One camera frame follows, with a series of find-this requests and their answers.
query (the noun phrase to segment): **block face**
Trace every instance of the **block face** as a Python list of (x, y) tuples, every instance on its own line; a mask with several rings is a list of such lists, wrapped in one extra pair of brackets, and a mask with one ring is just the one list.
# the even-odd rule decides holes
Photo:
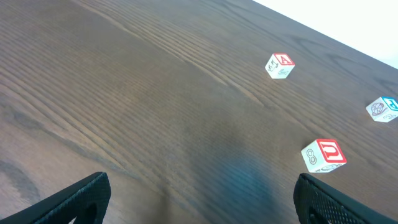
[(398, 116), (398, 103), (391, 97), (382, 96), (366, 107), (372, 119), (389, 122)]
[(317, 139), (301, 153), (309, 172), (330, 172), (347, 163), (343, 151), (332, 139)]
[(383, 101), (386, 103), (386, 105), (389, 107), (390, 110), (398, 111), (398, 103), (394, 98), (386, 96), (382, 96), (381, 98), (383, 99)]
[(317, 139), (316, 142), (321, 150), (323, 158), (328, 163), (346, 163), (347, 160), (340, 149), (336, 140), (333, 139)]
[(316, 141), (305, 147), (301, 151), (301, 154), (303, 155), (305, 165), (310, 172), (314, 172), (315, 170), (326, 166), (326, 161), (323, 158), (318, 143)]
[(293, 60), (283, 53), (275, 53), (271, 55), (266, 70), (271, 78), (286, 78), (294, 68)]
[(274, 53), (274, 56), (281, 65), (294, 65), (293, 60), (285, 53)]

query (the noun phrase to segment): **white wall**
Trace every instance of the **white wall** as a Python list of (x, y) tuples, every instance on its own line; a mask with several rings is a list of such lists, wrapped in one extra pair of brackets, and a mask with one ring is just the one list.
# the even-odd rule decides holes
[(398, 68), (398, 0), (254, 0)]

